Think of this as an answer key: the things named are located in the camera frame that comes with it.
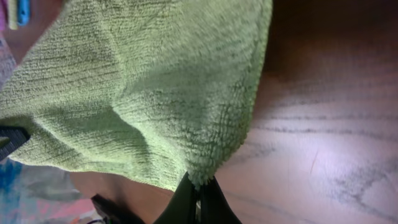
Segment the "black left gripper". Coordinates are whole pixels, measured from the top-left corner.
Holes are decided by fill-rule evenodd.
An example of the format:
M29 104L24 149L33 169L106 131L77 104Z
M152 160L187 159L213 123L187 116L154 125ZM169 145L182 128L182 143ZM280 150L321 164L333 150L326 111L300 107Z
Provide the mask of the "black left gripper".
M91 201L105 224L145 224L130 210L98 194L92 197ZM197 191L186 172L169 204L154 224L196 224L196 207Z

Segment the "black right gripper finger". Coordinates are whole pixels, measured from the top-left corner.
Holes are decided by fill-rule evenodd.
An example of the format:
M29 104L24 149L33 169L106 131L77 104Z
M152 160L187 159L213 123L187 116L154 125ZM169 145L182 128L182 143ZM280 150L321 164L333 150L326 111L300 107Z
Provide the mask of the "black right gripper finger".
M201 224L242 224L229 206L216 178L200 189Z

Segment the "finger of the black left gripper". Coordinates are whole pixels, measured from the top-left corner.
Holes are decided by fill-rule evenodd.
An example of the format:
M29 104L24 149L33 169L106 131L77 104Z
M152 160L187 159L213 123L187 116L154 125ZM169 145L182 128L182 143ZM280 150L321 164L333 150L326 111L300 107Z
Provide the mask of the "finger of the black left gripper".
M30 139L29 133L24 128L14 126L1 126L1 137L7 139L6 143L1 145L1 160Z

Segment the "green microfiber cloth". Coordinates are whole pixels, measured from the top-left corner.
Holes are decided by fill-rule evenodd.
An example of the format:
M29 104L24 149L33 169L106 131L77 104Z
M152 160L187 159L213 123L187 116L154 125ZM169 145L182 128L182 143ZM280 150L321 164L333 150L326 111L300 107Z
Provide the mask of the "green microfiber cloth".
M1 90L11 159L169 190L206 182L243 144L270 0L68 1Z

